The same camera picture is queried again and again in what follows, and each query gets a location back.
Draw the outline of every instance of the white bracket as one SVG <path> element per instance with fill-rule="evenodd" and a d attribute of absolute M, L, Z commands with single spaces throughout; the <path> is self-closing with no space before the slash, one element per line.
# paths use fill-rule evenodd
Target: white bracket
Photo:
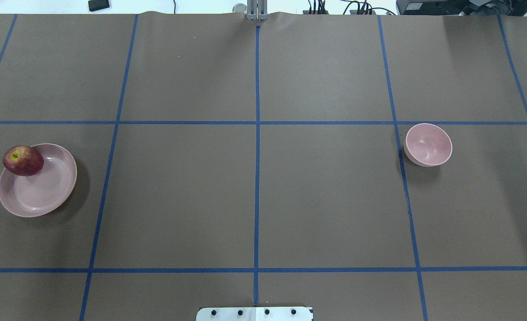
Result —
<path fill-rule="evenodd" d="M 248 20 L 268 20 L 268 0 L 247 0 Z"/>
<path fill-rule="evenodd" d="M 313 321 L 313 308 L 204 308 L 196 314 L 196 321 Z"/>

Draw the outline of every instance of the white background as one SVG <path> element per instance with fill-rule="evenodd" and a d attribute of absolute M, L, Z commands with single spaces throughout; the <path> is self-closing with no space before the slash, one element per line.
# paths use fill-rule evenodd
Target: white background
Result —
<path fill-rule="evenodd" d="M 86 0 L 0 0 L 0 13 L 44 13 L 44 14 L 108 14 L 142 13 L 147 11 L 172 13 L 172 0 L 109 0 L 110 8 L 90 12 Z M 235 4 L 245 0 L 176 0 L 176 13 L 227 13 Z M 396 12 L 396 0 L 370 0 L 374 7 L 383 7 Z M 329 14 L 342 14 L 347 6 L 340 0 L 327 0 Z M 268 0 L 268 13 L 289 12 L 302 14 L 308 10 L 307 0 Z"/>

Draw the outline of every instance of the red apple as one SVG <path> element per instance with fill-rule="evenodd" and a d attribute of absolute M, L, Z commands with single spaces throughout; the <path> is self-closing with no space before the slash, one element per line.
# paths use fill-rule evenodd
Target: red apple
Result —
<path fill-rule="evenodd" d="M 26 145 L 10 148 L 2 159 L 4 167 L 19 176 L 32 176 L 44 166 L 40 152 Z"/>

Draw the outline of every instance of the plate rim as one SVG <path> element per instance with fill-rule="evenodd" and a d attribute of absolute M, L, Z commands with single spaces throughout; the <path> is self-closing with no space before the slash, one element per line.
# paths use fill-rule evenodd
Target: plate rim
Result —
<path fill-rule="evenodd" d="M 23 215 L 19 215 L 19 214 L 16 214 L 12 211 L 10 211 L 6 205 L 4 204 L 4 201 L 2 201 L 2 197 L 0 195 L 0 203 L 2 204 L 2 206 L 6 209 L 6 211 L 8 211 L 9 213 L 12 213 L 13 215 L 17 216 L 17 217 L 23 217 L 23 218 L 34 218 L 34 217 L 41 217 L 42 215 L 45 215 L 47 213 L 51 213 L 52 211 L 56 210 L 58 207 L 60 207 L 63 203 L 65 203 L 67 201 L 67 199 L 70 197 L 71 193 L 74 191 L 74 188 L 75 188 L 75 185 L 77 184 L 78 182 L 78 164 L 77 162 L 75 161 L 75 157 L 71 154 L 70 151 L 67 150 L 67 148 L 64 148 L 63 146 L 60 146 L 58 144 L 52 144 L 52 143 L 41 143 L 41 144 L 35 144 L 35 145 L 32 145 L 31 147 L 34 148 L 36 146 L 41 146 L 41 145 L 51 145 L 51 146 L 55 146 L 56 148 L 62 150 L 62 151 L 65 151 L 67 153 L 67 155 L 72 159 L 72 161 L 74 161 L 74 169 L 75 169 L 75 176 L 74 176 L 74 180 L 72 182 L 72 185 L 71 185 L 71 188 L 70 188 L 70 191 L 68 193 L 66 193 L 67 195 L 65 196 L 65 198 L 63 199 L 63 201 L 61 201 L 56 207 L 54 207 L 53 209 L 50 209 L 50 210 L 45 210 L 45 211 L 41 211 L 40 213 L 37 213 L 36 215 L 33 215 L 33 216 L 23 216 Z M 2 170 L 2 173 L 0 174 L 0 184 L 1 184 L 1 181 L 2 181 L 2 177 L 4 176 L 4 173 L 5 172 L 8 172 L 8 169 L 7 168 L 4 168 Z"/>

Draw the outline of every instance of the gray tabletop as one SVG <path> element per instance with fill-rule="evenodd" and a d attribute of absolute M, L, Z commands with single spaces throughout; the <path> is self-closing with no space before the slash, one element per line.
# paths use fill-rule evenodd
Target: gray tabletop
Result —
<path fill-rule="evenodd" d="M 78 182 L 0 203 L 0 320 L 527 320 L 527 18 L 0 16 L 0 172 L 39 143 Z"/>

